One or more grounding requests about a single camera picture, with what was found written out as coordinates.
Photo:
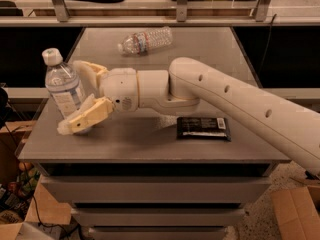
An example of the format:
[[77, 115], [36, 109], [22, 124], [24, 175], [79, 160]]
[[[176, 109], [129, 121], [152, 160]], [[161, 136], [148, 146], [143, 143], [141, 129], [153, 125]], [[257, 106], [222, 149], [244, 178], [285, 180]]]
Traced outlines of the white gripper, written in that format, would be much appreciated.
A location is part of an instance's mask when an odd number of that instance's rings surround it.
[[[75, 60], [73, 68], [89, 96], [77, 111], [58, 123], [59, 134], [72, 135], [85, 131], [107, 119], [114, 109], [117, 112], [132, 112], [138, 108], [136, 70], [115, 68], [108, 72], [105, 66], [82, 60]], [[105, 97], [96, 98], [100, 93]]]

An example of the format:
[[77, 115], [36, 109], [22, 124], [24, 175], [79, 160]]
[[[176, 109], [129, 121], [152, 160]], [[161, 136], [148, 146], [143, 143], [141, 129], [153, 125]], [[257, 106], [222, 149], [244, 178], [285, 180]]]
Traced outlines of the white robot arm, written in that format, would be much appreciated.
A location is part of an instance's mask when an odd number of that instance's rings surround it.
[[320, 114], [313, 110], [187, 57], [174, 59], [167, 70], [108, 70], [86, 61], [73, 66], [94, 93], [58, 124], [62, 135], [96, 125], [114, 111], [151, 108], [174, 115], [192, 112], [204, 100], [309, 173], [320, 174]]

